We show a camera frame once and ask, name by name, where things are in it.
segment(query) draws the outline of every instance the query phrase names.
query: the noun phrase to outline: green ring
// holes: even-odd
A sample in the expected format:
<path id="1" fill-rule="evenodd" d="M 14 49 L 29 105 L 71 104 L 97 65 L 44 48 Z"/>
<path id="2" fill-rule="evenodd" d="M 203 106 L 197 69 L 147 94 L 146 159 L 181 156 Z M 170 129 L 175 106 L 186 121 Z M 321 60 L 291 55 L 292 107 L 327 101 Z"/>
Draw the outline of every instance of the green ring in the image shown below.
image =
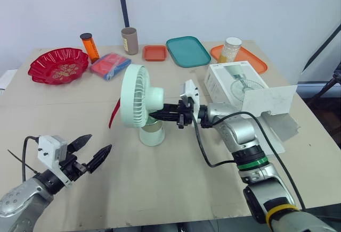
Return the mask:
<path id="1" fill-rule="evenodd" d="M 241 165 L 238 165 L 237 167 L 239 170 L 243 170 L 243 169 L 255 167 L 255 166 L 263 164 L 265 162 L 267 162 L 267 157 L 263 157 L 263 158 L 258 159 L 256 161 L 253 161 L 251 163 L 241 164 Z"/>

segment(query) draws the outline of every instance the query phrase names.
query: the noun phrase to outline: orange tray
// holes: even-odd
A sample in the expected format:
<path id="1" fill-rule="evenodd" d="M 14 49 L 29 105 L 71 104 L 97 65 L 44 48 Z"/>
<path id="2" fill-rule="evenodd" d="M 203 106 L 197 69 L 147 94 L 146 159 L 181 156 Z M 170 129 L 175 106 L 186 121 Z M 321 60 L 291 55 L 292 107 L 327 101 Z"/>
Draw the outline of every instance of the orange tray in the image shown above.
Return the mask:
<path id="1" fill-rule="evenodd" d="M 211 49 L 210 54 L 215 60 L 218 61 L 219 56 L 223 50 L 223 47 L 224 45 L 220 45 Z M 248 61 L 252 65 L 252 67 L 258 72 L 258 74 L 262 74 L 267 71 L 266 63 L 264 63 L 261 59 L 259 59 L 253 53 L 247 51 L 243 47 L 240 47 L 234 61 L 235 62 Z"/>
<path id="2" fill-rule="evenodd" d="M 167 58 L 167 48 L 162 45 L 145 46 L 142 57 L 150 62 L 164 61 Z"/>

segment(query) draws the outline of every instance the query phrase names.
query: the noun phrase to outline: white box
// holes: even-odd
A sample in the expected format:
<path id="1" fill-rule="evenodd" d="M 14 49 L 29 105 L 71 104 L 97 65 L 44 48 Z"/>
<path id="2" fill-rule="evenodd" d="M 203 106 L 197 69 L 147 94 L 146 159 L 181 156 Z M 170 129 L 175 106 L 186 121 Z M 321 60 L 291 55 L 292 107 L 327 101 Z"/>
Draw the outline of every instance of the white box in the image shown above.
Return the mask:
<path id="1" fill-rule="evenodd" d="M 293 101 L 297 86 L 269 88 L 248 61 L 211 64 L 205 76 L 205 86 L 214 103 L 230 103 L 240 111 L 247 111 L 258 117 L 273 147 L 278 153 L 284 152 L 282 140 L 287 140 L 298 133 L 298 125 L 287 114 Z M 263 134 L 257 124 L 250 119 L 266 155 L 272 154 Z M 281 129 L 277 133 L 271 125 Z"/>
<path id="2" fill-rule="evenodd" d="M 248 61 L 211 64 L 205 86 L 213 102 L 231 103 L 256 117 L 290 111 L 297 86 L 269 88 Z"/>

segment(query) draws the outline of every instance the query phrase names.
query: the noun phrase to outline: table surface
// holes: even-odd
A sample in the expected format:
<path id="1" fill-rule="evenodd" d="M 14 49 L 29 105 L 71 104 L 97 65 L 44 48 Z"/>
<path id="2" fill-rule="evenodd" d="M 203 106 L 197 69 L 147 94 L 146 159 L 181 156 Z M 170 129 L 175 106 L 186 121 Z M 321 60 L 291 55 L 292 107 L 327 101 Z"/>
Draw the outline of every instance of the table surface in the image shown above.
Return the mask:
<path id="1" fill-rule="evenodd" d="M 203 43 L 209 51 L 221 42 Z M 269 87 L 287 82 L 273 63 L 251 40 L 243 46 L 267 63 L 262 78 Z M 101 54 L 125 55 L 122 46 L 99 47 Z M 166 138 L 156 147 L 144 146 L 137 129 L 124 128 L 118 115 L 108 122 L 119 99 L 123 73 L 111 81 L 86 71 L 61 86 L 35 83 L 27 75 L 30 63 L 49 49 L 35 49 L 18 70 L 0 97 L 0 195 L 21 183 L 21 165 L 7 149 L 21 155 L 28 135 L 59 135 L 68 142 L 92 134 L 77 153 L 79 162 L 88 162 L 101 147 L 113 144 L 107 160 L 93 174 L 85 174 L 71 188 L 62 189 L 37 222 L 35 231 L 83 230 L 157 223 L 248 216 L 242 190 L 245 187 L 234 164 L 218 168 L 206 165 L 197 145 L 193 127 L 178 129 L 165 123 Z M 204 86 L 208 66 L 178 67 L 169 57 L 164 62 L 129 56 L 149 71 L 151 84 L 163 87 L 165 102 L 176 103 L 180 84 L 193 79 L 202 104 L 210 102 Z M 341 152 L 323 126 L 296 94 L 290 115 L 299 124 L 299 134 L 283 145 L 281 157 L 291 172 L 308 208 L 341 202 Z M 231 159 L 214 129 L 200 130 L 211 162 Z M 27 163 L 36 170 L 45 168 L 36 158 L 37 147 L 28 146 Z M 272 160 L 298 203 L 277 160 Z M 27 169 L 27 177 L 33 174 Z"/>

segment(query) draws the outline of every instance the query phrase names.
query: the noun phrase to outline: white wall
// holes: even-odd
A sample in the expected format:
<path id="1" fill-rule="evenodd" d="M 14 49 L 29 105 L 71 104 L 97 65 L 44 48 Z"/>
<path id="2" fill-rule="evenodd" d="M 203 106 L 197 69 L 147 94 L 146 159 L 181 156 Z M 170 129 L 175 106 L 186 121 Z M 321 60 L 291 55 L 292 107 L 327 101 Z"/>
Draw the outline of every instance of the white wall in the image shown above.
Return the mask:
<path id="1" fill-rule="evenodd" d="M 341 21 L 341 0 L 127 0 L 139 41 L 165 43 L 193 35 L 254 39 L 285 77 L 296 83 L 315 50 Z M 0 0 L 0 74 L 16 68 L 32 48 L 120 44 L 119 0 Z"/>

